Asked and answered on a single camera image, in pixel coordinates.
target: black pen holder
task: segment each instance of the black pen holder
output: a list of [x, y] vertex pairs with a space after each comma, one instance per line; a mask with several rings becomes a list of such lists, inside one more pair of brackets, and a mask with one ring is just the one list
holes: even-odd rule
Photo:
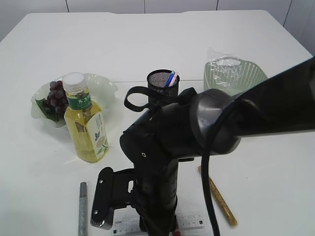
[[[148, 81], [148, 88], [159, 92], [161, 94], [170, 96], [170, 97], [177, 97], [178, 95], [178, 84], [179, 84], [179, 76], [176, 77], [175, 82], [172, 86], [165, 87], [165, 84], [168, 80], [169, 75], [172, 73], [171, 70], [155, 70], [152, 71], [147, 76]], [[160, 106], [165, 106], [168, 103], [157, 101], [156, 99], [148, 97], [149, 103], [158, 104]]]

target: white bottle cap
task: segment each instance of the white bottle cap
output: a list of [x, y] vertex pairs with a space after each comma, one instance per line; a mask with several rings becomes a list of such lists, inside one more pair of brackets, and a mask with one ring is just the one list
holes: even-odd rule
[[78, 93], [87, 88], [87, 82], [84, 74], [79, 72], [72, 72], [63, 77], [63, 89], [66, 92]]

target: black strap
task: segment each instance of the black strap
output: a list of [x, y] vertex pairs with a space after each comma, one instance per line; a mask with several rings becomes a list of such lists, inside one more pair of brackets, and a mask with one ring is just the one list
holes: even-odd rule
[[178, 102], [180, 105], [184, 105], [189, 103], [193, 97], [197, 94], [196, 90], [194, 88], [188, 88], [186, 90], [184, 90], [183, 92], [181, 92], [181, 94], [179, 94], [176, 97], [170, 97], [167, 96], [165, 94], [156, 92], [152, 89], [149, 89], [147, 87], [142, 87], [142, 86], [137, 86], [137, 87], [133, 87], [131, 89], [129, 89], [129, 91], [126, 94], [125, 100], [124, 100], [124, 105], [134, 111], [134, 112], [141, 112], [143, 111], [143, 109], [148, 108], [150, 110], [153, 110], [155, 107], [157, 107], [157, 105], [152, 104], [152, 103], [147, 103], [144, 106], [136, 106], [133, 105], [132, 103], [130, 103], [128, 101], [128, 96], [133, 94], [133, 93], [140, 93], [140, 94], [144, 94], [147, 95], [148, 97], [151, 97], [157, 101], [161, 101], [161, 102], [166, 102], [166, 103], [176, 103]]
[[134, 112], [141, 112], [145, 108], [153, 109], [154, 107], [156, 107], [156, 105], [152, 104], [152, 103], [147, 103], [146, 105], [143, 105], [141, 107], [133, 105], [132, 103], [130, 103], [128, 101], [128, 96], [131, 94], [134, 94], [134, 93], [144, 94], [144, 95], [147, 95], [148, 97], [154, 98], [158, 101], [167, 102], [167, 103], [179, 102], [179, 100], [180, 100], [179, 97], [170, 97], [170, 96], [161, 94], [159, 92], [156, 92], [152, 89], [149, 89], [147, 87], [142, 87], [142, 86], [133, 87], [133, 88], [129, 89], [129, 91], [127, 92], [125, 100], [124, 100], [124, 105], [128, 109], [130, 109]]

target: bottle label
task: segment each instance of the bottle label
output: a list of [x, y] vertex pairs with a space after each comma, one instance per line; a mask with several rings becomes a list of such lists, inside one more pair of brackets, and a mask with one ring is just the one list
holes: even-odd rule
[[80, 98], [70, 98], [67, 97], [69, 106], [73, 110], [83, 110], [92, 105], [91, 96], [90, 94], [86, 94], [83, 97]]
[[108, 150], [108, 142], [105, 133], [105, 125], [102, 112], [98, 112], [92, 116], [86, 125], [97, 160], [100, 159]]

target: white table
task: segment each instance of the white table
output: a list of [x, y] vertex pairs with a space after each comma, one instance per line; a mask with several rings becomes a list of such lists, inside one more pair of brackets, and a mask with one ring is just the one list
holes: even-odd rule
[[[178, 40], [169, 40], [171, 30]], [[268, 76], [311, 57], [264, 11], [28, 15], [0, 43], [0, 234], [76, 235], [79, 183], [88, 183], [91, 208], [99, 171], [132, 167], [119, 147], [122, 131], [139, 117], [123, 107], [126, 91], [145, 86], [146, 75], [158, 68], [178, 70], [180, 90], [202, 91], [209, 47], [252, 60]], [[65, 127], [53, 129], [30, 116], [37, 88], [70, 71], [107, 76], [119, 87], [105, 118], [110, 150], [97, 164], [76, 157]], [[233, 153], [212, 157], [211, 176], [239, 222], [231, 230], [215, 205], [222, 235], [315, 233], [314, 138], [314, 133], [246, 138]], [[199, 164], [180, 164], [177, 212], [206, 212]], [[136, 216], [130, 208], [115, 212], [117, 218]]]

